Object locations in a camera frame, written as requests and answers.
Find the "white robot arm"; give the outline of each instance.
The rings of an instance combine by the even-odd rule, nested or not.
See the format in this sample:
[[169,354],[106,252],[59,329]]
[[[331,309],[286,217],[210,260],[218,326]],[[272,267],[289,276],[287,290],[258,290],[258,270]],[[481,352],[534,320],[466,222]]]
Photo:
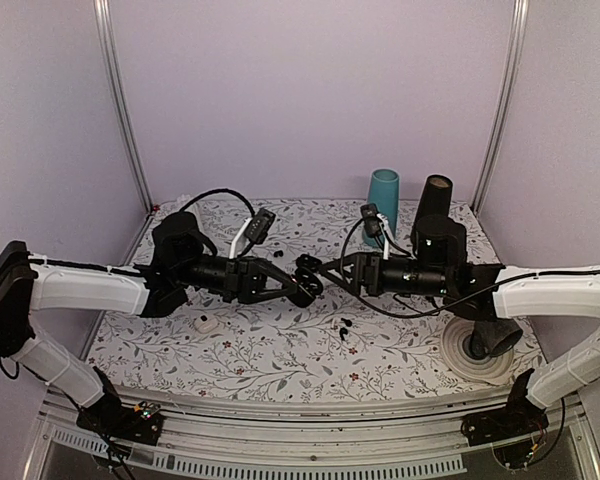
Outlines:
[[[275,216],[261,210],[245,222],[238,237],[262,243]],[[195,216],[180,211],[152,232],[150,265],[111,267],[50,260],[30,254],[24,242],[11,242],[0,255],[0,359],[11,358],[65,392],[79,409],[78,425],[99,434],[155,445],[162,417],[157,406],[122,406],[103,372],[78,360],[29,316],[43,309],[86,309],[161,318],[187,302],[186,288],[204,288],[224,301],[256,303],[286,297],[310,305],[322,284],[298,267],[289,275],[271,262],[246,257],[232,248],[217,255],[197,228]],[[205,247],[211,251],[204,253]],[[275,283],[276,288],[267,286]]]
[[[500,270],[492,296],[497,318],[551,315],[600,319],[600,265],[583,268]],[[548,425],[545,410],[600,378],[600,327],[586,340],[516,379],[503,408],[467,415],[470,445],[491,443]]]
[[[526,274],[533,276],[505,283],[493,293],[498,318],[531,315],[600,318],[600,265],[541,270],[507,267],[497,282]],[[535,370],[527,384],[527,399],[545,409],[598,378],[600,327],[561,357]]]

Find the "floral tablecloth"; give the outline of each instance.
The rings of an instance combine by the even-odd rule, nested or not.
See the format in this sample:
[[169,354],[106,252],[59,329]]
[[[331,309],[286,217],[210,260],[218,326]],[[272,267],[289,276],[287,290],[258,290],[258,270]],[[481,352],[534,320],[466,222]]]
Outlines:
[[[153,225],[186,201],[163,204]],[[267,242],[253,254],[292,272],[302,253],[322,260],[337,258],[362,202],[355,200],[262,200],[277,215]],[[401,202],[397,238],[409,245],[417,202]],[[204,201],[198,207],[204,232],[220,252],[248,215],[237,201]],[[493,248],[466,204],[453,204],[451,217],[468,231],[472,262],[497,261]],[[149,263],[150,231],[133,263]],[[350,252],[369,250],[361,234]],[[273,253],[282,251],[282,257]],[[395,320],[361,306],[333,284],[307,309],[286,299],[256,305],[223,303],[217,296],[190,289],[190,302],[163,319],[108,313],[88,361],[120,385],[174,394],[263,402],[361,402],[442,396],[486,390],[487,384],[455,375],[443,362],[439,339],[452,316],[442,313],[419,320]],[[385,309],[405,311],[390,295],[372,299]],[[430,307],[424,299],[413,308]],[[214,317],[219,326],[203,335],[197,318]],[[333,318],[337,329],[332,329]],[[338,329],[350,320],[342,341]],[[530,325],[515,347],[511,369],[517,375],[543,361]]]

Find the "black small object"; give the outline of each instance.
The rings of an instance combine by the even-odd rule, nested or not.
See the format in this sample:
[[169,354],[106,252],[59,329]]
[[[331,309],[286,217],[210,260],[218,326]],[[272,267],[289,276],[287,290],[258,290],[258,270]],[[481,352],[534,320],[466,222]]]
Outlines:
[[85,430],[145,445],[157,445],[164,417],[157,412],[145,418],[141,411],[125,407],[111,381],[94,368],[102,381],[104,395],[96,403],[79,410],[76,425]]
[[307,255],[306,253],[303,253],[298,258],[296,258],[296,267],[306,268],[311,273],[318,273],[320,265],[322,265],[322,260],[316,257],[312,257],[311,255]]
[[28,258],[26,244],[19,241],[10,242],[0,254],[0,357],[10,357],[35,338],[29,306],[38,274]]
[[527,400],[527,385],[533,369],[516,378],[504,407],[466,415],[462,434],[470,446],[499,442],[546,429],[549,421],[544,410]]
[[417,255],[418,244],[416,242],[416,225],[421,218],[428,215],[449,216],[451,208],[451,194],[453,192],[453,182],[442,175],[430,175],[427,178],[420,202],[418,203],[418,211],[416,218],[413,220],[411,229],[411,245],[413,245],[413,253]]
[[261,245],[267,238],[269,229],[276,220],[276,215],[266,208],[261,208],[251,219],[249,226],[244,232],[244,236],[256,245]]
[[360,207],[360,213],[364,220],[364,233],[369,238],[378,238],[382,235],[380,220],[378,219],[378,207],[375,203],[369,203]]

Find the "black cylinder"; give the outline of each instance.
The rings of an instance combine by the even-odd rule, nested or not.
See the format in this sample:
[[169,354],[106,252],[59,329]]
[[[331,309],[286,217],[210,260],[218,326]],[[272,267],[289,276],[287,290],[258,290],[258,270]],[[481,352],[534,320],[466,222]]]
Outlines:
[[382,291],[404,295],[441,296],[445,292],[443,271],[423,270],[404,257],[383,260],[380,267]]
[[416,245],[416,224],[418,223],[418,220],[427,215],[449,216],[452,192],[453,182],[447,177],[442,175],[430,175],[429,178],[427,178],[424,188],[422,189],[422,195],[420,196],[420,203],[418,203],[416,218],[414,218],[411,227],[411,245],[413,246],[414,254],[417,254],[416,250],[418,248]]
[[226,257],[202,255],[200,260],[188,269],[182,280],[188,285],[205,288],[212,293],[224,292],[228,261]]

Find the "small white object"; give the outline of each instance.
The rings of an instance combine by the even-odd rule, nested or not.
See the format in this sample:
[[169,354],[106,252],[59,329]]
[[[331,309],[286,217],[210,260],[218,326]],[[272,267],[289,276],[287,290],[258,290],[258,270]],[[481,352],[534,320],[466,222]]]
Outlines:
[[207,333],[214,331],[218,327],[218,320],[216,320],[213,317],[212,318],[204,317],[204,319],[196,318],[195,321],[193,322],[193,326],[198,332],[200,332],[202,334],[207,334]]
[[244,250],[244,247],[247,244],[247,238],[244,236],[244,232],[247,230],[247,227],[250,223],[251,218],[247,218],[242,224],[242,227],[240,227],[240,230],[238,230],[236,236],[233,237],[233,240],[231,241],[231,248],[229,249],[230,259],[236,258],[238,254]]
[[389,254],[391,249],[391,243],[387,241],[387,238],[391,240],[392,243],[397,243],[396,239],[393,237],[393,233],[391,232],[391,227],[389,226],[389,219],[383,213],[378,213],[378,219],[380,220],[380,229],[382,230],[382,235],[384,235],[384,249],[382,251],[382,259],[389,260]]

